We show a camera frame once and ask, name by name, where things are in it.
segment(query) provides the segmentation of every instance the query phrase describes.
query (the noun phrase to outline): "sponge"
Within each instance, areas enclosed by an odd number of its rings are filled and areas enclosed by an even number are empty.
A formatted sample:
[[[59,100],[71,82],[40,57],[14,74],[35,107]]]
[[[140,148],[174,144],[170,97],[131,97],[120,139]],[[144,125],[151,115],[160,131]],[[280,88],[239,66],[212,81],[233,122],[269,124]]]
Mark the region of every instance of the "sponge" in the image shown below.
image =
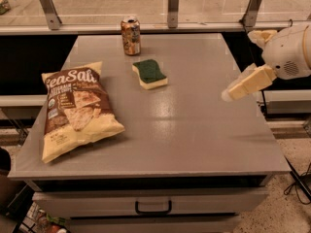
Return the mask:
[[[137,73],[139,84],[145,89],[153,89],[168,83],[166,76],[161,73],[157,62],[153,59],[133,63],[132,70]]]

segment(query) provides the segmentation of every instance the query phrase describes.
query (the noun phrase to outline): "soda can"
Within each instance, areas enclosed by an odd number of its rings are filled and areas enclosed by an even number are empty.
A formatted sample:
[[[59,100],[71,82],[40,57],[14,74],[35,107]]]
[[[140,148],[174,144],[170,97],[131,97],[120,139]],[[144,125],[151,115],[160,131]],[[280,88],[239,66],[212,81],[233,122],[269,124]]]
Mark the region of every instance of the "soda can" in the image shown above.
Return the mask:
[[[124,53],[136,55],[140,53],[140,24],[136,17],[125,17],[121,21],[121,34]]]

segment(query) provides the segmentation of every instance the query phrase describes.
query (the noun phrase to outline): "concrete floor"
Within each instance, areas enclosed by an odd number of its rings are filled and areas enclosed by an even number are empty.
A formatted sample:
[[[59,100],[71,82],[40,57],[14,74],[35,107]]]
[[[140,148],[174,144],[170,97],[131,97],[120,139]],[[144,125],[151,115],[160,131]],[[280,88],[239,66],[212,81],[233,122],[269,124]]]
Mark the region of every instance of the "concrete floor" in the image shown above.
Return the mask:
[[[12,9],[0,16],[1,25],[46,25],[39,0],[10,0]],[[54,0],[63,23],[115,24],[124,15],[135,14],[141,23],[165,23],[167,0]],[[180,0],[180,22],[236,22],[244,14],[248,0]],[[311,0],[263,0],[259,21],[306,20]],[[311,139],[302,125],[271,126],[284,155],[299,174],[311,162]],[[19,147],[5,147],[15,155]],[[268,184],[269,196],[254,211],[242,214],[233,233],[311,233],[311,204],[302,205],[293,189],[290,175],[275,176]],[[301,199],[307,199],[299,192]]]

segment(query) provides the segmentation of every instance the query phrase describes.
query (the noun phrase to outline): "chip bag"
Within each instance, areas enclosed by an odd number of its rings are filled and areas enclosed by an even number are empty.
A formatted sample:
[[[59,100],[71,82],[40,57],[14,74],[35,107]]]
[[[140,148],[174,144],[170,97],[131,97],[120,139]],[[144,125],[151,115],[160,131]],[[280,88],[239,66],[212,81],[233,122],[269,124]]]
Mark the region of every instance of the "chip bag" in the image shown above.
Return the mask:
[[[48,107],[42,160],[124,131],[99,78],[102,62],[42,74]]]

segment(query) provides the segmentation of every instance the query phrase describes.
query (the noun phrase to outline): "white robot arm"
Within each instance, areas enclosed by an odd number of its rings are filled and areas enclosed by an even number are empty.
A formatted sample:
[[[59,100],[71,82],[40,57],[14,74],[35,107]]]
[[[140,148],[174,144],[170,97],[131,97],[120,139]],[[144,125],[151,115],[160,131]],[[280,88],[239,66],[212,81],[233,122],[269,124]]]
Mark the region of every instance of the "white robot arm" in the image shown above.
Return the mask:
[[[225,101],[240,99],[262,90],[276,78],[291,80],[311,75],[311,27],[299,25],[275,30],[252,31],[250,40],[263,49],[265,65],[246,68],[222,93]]]

